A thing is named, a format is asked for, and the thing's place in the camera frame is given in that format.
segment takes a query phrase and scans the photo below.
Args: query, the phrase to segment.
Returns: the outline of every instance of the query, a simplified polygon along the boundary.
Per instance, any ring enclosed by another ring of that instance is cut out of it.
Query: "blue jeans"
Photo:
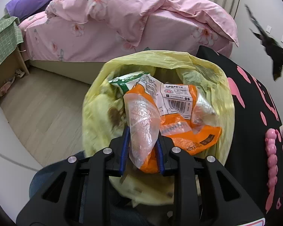
[[[76,156],[78,159],[85,158],[83,151],[75,154],[74,156]],[[50,178],[50,176],[60,166],[60,163],[61,161],[44,167],[35,174],[29,186],[29,198],[33,197],[38,189]],[[82,223],[84,216],[84,193],[86,193],[86,191],[83,190],[80,223]],[[146,220],[145,217],[139,214],[137,210],[131,206],[127,206],[129,202],[130,200],[128,198],[120,196],[120,194],[109,183],[111,226],[153,226]]]

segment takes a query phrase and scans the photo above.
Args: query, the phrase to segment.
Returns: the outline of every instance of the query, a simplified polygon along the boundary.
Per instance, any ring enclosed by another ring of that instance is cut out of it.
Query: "pink caterpillar toy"
[[[267,166],[268,170],[268,190],[269,193],[277,184],[277,173],[278,173],[278,166],[277,166],[277,155],[276,151],[277,148],[275,146],[275,140],[277,138],[277,130],[270,128],[267,130],[265,134],[265,143],[266,143],[266,154],[267,154]]]

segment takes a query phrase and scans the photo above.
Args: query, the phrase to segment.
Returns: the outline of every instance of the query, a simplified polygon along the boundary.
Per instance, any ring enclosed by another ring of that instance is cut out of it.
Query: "wooden nightstand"
[[[14,76],[16,69],[23,70],[25,76],[29,75],[18,47],[0,64],[0,88],[4,85],[6,79]]]

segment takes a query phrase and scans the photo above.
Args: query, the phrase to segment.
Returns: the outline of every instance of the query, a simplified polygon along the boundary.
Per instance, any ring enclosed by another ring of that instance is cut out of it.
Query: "pink bed sheet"
[[[79,24],[59,16],[48,19],[45,12],[41,12],[23,21],[19,27],[24,36],[21,49],[26,49],[24,60],[108,62],[146,47],[196,55],[200,45],[229,57],[233,47],[231,41],[207,24],[161,9],[149,15],[137,47],[124,40],[105,21],[90,20]]]

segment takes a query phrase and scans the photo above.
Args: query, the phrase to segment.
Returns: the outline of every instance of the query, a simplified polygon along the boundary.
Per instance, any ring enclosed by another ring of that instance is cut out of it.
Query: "green checkered cloth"
[[[0,19],[0,64],[10,55],[19,43],[23,42],[17,17],[5,15]]]

